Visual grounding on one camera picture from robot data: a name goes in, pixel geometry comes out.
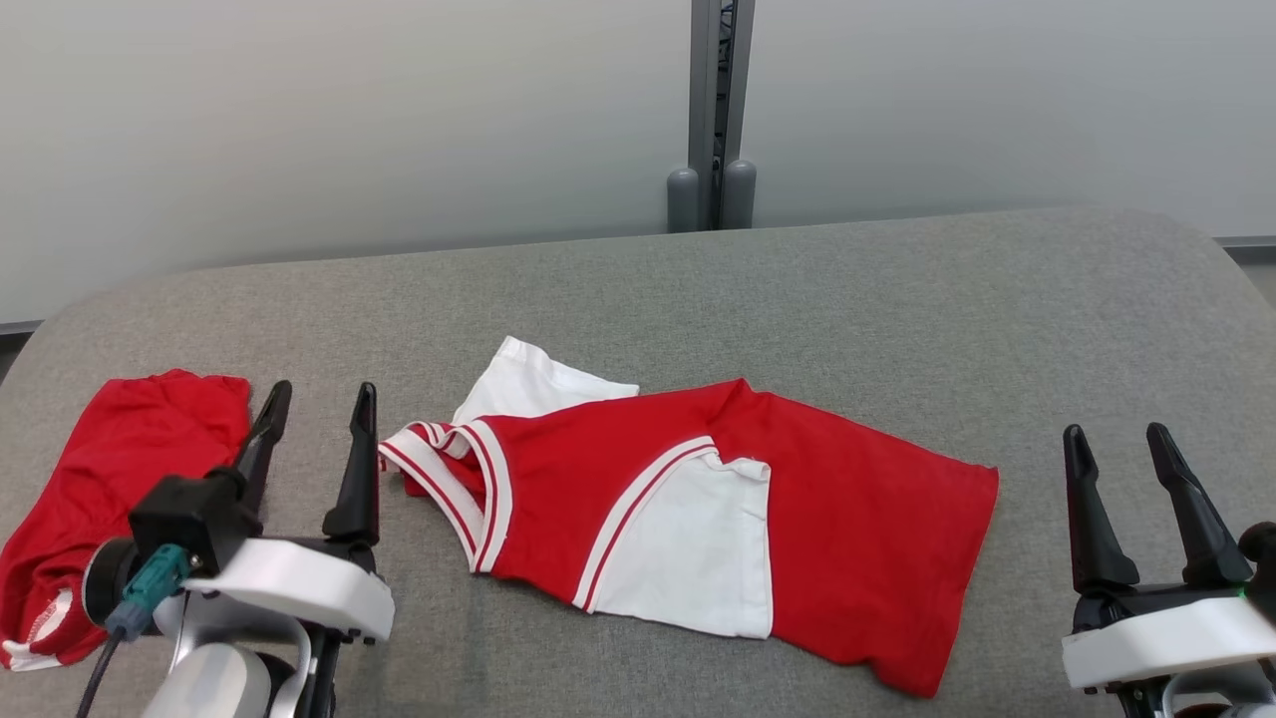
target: gray table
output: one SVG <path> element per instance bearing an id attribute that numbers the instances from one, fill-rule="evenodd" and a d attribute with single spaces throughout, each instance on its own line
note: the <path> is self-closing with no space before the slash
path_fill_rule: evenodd
<path id="1" fill-rule="evenodd" d="M 393 639 L 342 656 L 342 715 L 1118 715 L 1067 686 L 1060 434 L 1085 426 L 1145 580 L 1182 557 L 1143 446 L 1168 425 L 1235 532 L 1276 517 L 1276 312 L 1199 232 L 1102 209 L 573 241 L 179 274 L 46 321 L 0 386 L 8 536 L 107 379 L 171 367 L 295 386 L 268 528 L 313 534 L 359 381 L 382 429 L 447 418 L 501 337 L 660 392 L 748 377 L 966 462 L 1002 495 L 939 698 L 780 641 L 587 617 L 466 574 L 427 502 L 383 495 Z M 121 649 L 94 715 L 134 715 L 168 647 Z M 0 714 L 70 715 L 92 661 L 0 676 Z"/>

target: white wall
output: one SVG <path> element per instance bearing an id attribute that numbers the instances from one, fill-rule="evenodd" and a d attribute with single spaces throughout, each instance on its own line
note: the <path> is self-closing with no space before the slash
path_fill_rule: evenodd
<path id="1" fill-rule="evenodd" d="M 0 0 L 0 323 L 157 272 L 660 232 L 683 0 Z"/>
<path id="2" fill-rule="evenodd" d="M 755 0 L 754 226 L 1101 201 L 1276 233 L 1270 0 Z"/>

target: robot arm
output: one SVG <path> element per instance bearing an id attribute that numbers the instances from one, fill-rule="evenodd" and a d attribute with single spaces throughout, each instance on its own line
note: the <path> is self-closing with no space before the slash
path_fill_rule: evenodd
<path id="1" fill-rule="evenodd" d="M 147 717 L 198 705 L 208 718 L 329 718 L 341 647 L 389 638 L 394 602 L 373 556 L 379 541 L 376 390 L 370 384 L 359 390 L 350 458 L 337 505 L 324 517 L 324 536 L 267 538 L 258 511 L 291 394 L 288 383 L 274 386 L 235 467 L 200 481 L 165 478 L 130 513 L 133 536 L 107 542 L 89 565 L 85 611 L 105 625 L 154 556 L 176 547 L 189 557 L 190 576 L 154 607 L 145 630 L 175 644 L 168 677 Z M 292 645 L 297 659 L 290 664 L 236 645 L 246 640 Z"/>
<path id="2" fill-rule="evenodd" d="M 1068 680 L 1087 694 L 1115 694 L 1128 718 L 1168 718 L 1178 696 L 1198 692 L 1231 705 L 1194 707 L 1192 715 L 1276 718 L 1276 524 L 1250 528 L 1238 545 L 1169 431 L 1150 425 L 1147 443 L 1187 555 L 1180 584 L 1139 585 L 1099 496 L 1086 436 L 1078 426 L 1064 431 L 1081 594 L 1063 639 Z"/>

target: gray pole base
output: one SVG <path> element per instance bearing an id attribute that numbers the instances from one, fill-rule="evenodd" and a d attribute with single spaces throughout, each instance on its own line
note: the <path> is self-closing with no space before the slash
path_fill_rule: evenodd
<path id="1" fill-rule="evenodd" d="M 722 228 L 746 230 L 753 226 L 753 190 L 758 167 L 736 159 L 722 170 Z"/>
<path id="2" fill-rule="evenodd" d="M 674 170 L 665 184 L 669 187 L 669 233 L 701 228 L 701 176 L 683 167 Z"/>

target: black cable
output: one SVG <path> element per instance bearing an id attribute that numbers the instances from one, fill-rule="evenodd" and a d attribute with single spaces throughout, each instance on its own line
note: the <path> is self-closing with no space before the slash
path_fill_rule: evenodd
<path id="1" fill-rule="evenodd" d="M 88 709 L 93 707 L 93 696 L 97 695 L 97 686 L 102 684 L 102 676 L 106 675 L 106 666 L 111 662 L 111 656 L 115 654 L 115 649 L 119 648 L 121 640 L 124 640 L 124 629 L 116 629 L 106 639 L 106 645 L 102 647 L 102 656 L 97 657 L 97 666 L 93 667 L 93 673 L 88 677 L 88 685 L 84 686 L 84 698 L 80 699 L 80 707 L 75 712 L 75 718 L 88 718 Z"/>

